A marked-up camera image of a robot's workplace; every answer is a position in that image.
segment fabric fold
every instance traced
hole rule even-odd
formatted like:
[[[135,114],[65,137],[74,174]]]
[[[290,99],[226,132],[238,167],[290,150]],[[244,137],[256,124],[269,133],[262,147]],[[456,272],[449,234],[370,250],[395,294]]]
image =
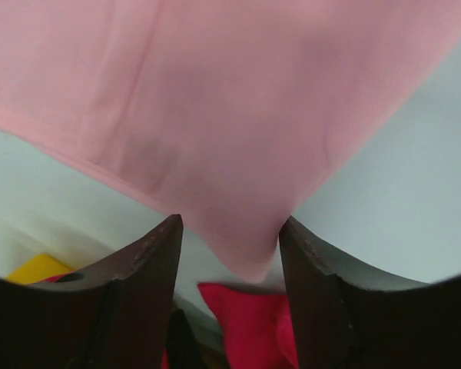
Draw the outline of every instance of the fabric fold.
[[[0,129],[261,281],[277,233],[461,38],[461,0],[0,0]]]
[[[213,283],[198,288],[222,327],[232,369],[299,367],[285,294],[246,294]]]

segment yellow object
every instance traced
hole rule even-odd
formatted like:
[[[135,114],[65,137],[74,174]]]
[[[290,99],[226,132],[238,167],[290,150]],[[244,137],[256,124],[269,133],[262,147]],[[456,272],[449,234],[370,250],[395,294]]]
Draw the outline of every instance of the yellow object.
[[[31,284],[59,274],[70,273],[72,269],[47,254],[34,256],[30,261],[13,271],[6,279],[19,284]]]

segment white wall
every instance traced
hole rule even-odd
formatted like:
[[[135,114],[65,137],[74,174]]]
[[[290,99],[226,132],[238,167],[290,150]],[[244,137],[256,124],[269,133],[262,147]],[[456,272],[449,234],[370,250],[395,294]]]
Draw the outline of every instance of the white wall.
[[[461,46],[297,217],[388,271],[422,281],[461,272]],[[0,275],[38,251],[80,267],[162,218],[0,132]],[[187,232],[178,293],[204,310],[196,283],[214,279],[234,277]],[[280,261],[267,284],[281,286]]]

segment pink fabric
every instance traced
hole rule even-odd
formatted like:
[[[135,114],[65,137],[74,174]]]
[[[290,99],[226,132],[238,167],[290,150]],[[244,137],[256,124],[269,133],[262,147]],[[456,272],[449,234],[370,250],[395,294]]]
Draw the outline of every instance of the pink fabric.
[[[461,0],[0,0],[0,129],[234,272],[461,37]]]
[[[219,284],[198,287],[222,327],[232,369],[299,367],[285,294],[245,294]]]

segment red fabric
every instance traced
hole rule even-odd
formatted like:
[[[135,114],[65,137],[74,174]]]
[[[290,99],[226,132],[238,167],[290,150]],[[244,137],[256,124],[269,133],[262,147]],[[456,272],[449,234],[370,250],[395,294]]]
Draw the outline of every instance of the red fabric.
[[[245,294],[208,283],[198,287],[224,331],[232,369],[299,367],[285,294]]]
[[[44,280],[44,282],[55,283],[58,279],[60,279],[60,278],[63,277],[64,275],[66,275],[66,274],[60,274],[60,275],[55,275],[54,277],[46,278],[46,279]],[[162,355],[161,369],[170,369],[170,368],[169,368],[169,363],[167,362],[167,353],[166,353],[165,350],[164,350],[164,353],[163,353],[163,355]]]

